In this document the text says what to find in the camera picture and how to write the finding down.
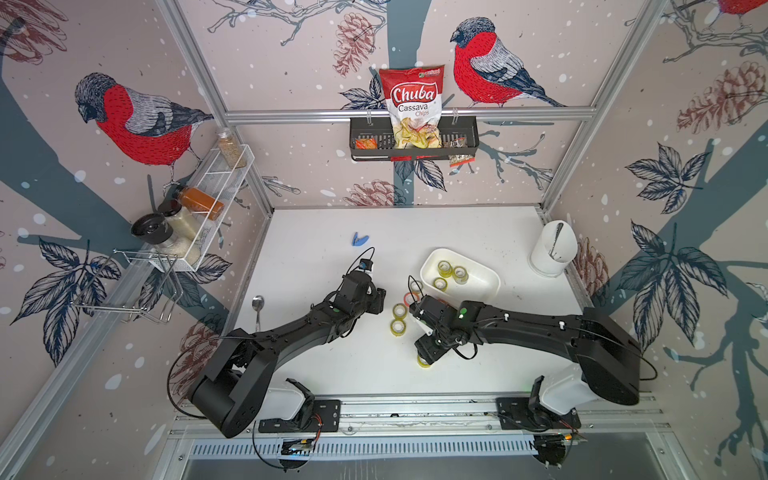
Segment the clear tape roll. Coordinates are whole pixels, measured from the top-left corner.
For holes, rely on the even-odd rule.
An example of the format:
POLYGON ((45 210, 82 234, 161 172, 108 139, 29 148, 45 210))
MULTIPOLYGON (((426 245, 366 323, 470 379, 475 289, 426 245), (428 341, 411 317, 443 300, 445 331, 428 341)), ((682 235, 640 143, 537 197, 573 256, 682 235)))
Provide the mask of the clear tape roll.
POLYGON ((465 267, 455 266, 453 268, 452 278, 457 284, 464 285, 469 280, 469 273, 465 267))

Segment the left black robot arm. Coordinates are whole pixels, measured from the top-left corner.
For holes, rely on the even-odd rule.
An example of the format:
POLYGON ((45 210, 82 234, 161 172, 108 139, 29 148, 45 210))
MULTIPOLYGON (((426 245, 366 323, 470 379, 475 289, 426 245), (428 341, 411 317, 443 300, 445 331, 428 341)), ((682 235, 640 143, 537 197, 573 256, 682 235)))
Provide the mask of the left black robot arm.
POLYGON ((363 315, 382 313, 386 290, 374 284, 372 266, 370 258, 359 260, 336 290, 297 320, 253 334, 235 329, 222 337, 187 398, 225 437, 240 434, 256 419, 279 367, 348 336, 363 315))

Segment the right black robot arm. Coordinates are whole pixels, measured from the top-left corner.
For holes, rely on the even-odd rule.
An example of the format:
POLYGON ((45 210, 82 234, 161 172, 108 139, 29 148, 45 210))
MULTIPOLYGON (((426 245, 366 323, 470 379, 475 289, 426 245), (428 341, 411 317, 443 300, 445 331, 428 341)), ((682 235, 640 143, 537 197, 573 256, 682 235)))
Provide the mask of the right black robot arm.
POLYGON ((639 402, 640 345, 594 308, 552 316, 469 300, 454 308, 426 295, 411 303, 409 312, 431 330, 415 342, 420 359, 428 365, 467 344, 512 345, 569 360, 565 370, 534 381, 529 399, 533 412, 565 416, 596 399, 624 406, 639 402))

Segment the red tape roll left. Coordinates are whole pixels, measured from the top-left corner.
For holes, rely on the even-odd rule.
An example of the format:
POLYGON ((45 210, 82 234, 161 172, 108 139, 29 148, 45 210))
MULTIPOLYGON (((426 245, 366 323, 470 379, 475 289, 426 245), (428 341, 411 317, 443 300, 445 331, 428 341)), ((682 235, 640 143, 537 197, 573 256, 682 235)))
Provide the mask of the red tape roll left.
POLYGON ((412 304, 418 303, 421 300, 421 296, 418 292, 408 292, 403 297, 403 303, 410 307, 412 304))

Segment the white plastic storage box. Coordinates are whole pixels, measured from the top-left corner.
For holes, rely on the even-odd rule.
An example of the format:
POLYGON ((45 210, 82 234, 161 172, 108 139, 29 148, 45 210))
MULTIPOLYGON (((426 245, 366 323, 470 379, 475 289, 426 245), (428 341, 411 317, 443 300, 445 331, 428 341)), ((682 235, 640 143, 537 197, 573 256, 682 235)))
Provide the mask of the white plastic storage box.
POLYGON ((425 294, 453 306, 464 300, 489 303, 501 287, 501 279, 494 270, 448 248, 430 253, 419 278, 425 294))

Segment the blue tape dispenser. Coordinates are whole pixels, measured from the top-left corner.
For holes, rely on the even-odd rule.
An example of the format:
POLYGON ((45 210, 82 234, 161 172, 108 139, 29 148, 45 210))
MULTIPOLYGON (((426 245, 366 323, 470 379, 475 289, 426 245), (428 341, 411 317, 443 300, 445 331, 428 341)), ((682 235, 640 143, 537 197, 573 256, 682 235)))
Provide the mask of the blue tape dispenser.
POLYGON ((363 246, 368 240, 369 240, 368 235, 361 236, 357 232, 355 232, 352 239, 352 245, 354 247, 360 247, 360 246, 363 246))

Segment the metal spoon on table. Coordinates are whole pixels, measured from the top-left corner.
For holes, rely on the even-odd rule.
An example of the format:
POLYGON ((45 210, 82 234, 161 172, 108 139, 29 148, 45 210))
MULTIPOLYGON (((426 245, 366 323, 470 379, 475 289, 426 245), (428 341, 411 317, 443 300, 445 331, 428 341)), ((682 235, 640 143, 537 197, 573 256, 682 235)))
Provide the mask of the metal spoon on table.
POLYGON ((260 332, 261 331, 261 311, 263 310, 265 305, 265 299, 261 295, 256 295, 253 297, 251 301, 251 307, 256 313, 256 320, 255 320, 255 331, 260 332))

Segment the spoon in holder cup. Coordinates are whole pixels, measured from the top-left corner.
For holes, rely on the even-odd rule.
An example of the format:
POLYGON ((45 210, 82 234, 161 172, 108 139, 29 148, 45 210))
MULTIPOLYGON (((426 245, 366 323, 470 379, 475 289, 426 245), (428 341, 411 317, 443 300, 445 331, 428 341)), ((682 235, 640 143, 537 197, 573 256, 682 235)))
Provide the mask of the spoon in holder cup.
POLYGON ((554 238, 553 238, 553 241, 552 241, 552 246, 551 246, 550 251, 549 251, 549 256, 553 260, 556 260, 555 248, 557 246, 559 237, 560 237, 560 235, 561 235, 561 233, 563 231, 564 225, 565 225, 565 223, 563 223, 563 222, 558 222, 557 225, 556 225, 555 234, 554 234, 554 238))

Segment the white utensil holder cup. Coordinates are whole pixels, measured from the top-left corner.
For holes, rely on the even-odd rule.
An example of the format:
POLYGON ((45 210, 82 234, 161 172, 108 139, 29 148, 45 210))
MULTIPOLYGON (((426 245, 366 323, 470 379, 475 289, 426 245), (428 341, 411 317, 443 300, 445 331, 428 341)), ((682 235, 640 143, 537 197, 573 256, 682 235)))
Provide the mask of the white utensil holder cup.
POLYGON ((537 274, 556 278, 565 272, 578 250, 578 240, 571 226, 562 220, 551 221, 543 227, 528 262, 537 274))

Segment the orange sauce bottle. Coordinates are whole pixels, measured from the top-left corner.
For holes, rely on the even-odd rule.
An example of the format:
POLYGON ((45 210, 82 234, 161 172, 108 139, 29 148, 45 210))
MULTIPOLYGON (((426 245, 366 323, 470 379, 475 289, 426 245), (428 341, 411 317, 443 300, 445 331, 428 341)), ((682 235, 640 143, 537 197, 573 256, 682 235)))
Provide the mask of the orange sauce bottle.
POLYGON ((204 214, 215 221, 224 210, 224 203, 194 187, 177 185, 172 197, 193 213, 204 214))

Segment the clear jar on rack top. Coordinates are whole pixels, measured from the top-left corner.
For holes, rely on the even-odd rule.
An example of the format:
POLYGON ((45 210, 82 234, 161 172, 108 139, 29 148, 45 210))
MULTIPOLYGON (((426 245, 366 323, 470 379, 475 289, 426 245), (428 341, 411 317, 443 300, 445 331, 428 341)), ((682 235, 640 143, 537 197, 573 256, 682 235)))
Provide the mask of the clear jar on rack top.
POLYGON ((226 163, 233 169, 240 169, 247 165, 243 157, 243 150, 230 128, 221 128, 217 131, 218 148, 226 163))

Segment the Chuba cassava chips bag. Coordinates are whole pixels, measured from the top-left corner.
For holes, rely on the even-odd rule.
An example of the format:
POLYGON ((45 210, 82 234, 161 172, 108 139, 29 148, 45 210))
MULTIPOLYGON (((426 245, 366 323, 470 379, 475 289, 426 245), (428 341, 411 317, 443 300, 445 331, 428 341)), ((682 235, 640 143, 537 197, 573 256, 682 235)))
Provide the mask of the Chuba cassava chips bag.
POLYGON ((444 66, 379 71, 395 149, 442 147, 438 124, 442 112, 444 66))

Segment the black lid spice jar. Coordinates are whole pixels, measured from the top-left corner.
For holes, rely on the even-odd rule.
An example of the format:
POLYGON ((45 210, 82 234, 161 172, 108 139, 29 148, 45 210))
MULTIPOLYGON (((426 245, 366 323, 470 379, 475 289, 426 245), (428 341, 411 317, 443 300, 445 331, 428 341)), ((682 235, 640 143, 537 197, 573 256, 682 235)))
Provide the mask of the black lid spice jar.
POLYGON ((170 252, 179 240, 171 225, 160 213, 140 217, 132 224, 131 234, 161 252, 170 252))

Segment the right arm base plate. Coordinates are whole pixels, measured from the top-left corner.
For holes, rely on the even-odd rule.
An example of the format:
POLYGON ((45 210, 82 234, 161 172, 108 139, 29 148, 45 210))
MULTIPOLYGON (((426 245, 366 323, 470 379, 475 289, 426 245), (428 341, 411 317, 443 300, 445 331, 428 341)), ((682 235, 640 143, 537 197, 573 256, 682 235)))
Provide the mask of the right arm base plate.
POLYGON ((553 429, 579 430, 582 426, 575 409, 557 414, 538 403, 530 405, 529 397, 497 397, 495 407, 502 430, 544 433, 553 429))

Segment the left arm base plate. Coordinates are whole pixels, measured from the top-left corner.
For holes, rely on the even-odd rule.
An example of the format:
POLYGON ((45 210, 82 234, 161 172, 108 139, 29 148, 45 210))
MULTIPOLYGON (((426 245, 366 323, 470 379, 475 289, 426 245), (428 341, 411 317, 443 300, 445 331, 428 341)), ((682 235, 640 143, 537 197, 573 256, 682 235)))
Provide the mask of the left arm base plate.
POLYGON ((258 423, 259 433, 317 433, 337 432, 341 401, 313 400, 306 402, 289 420, 264 419, 258 423))

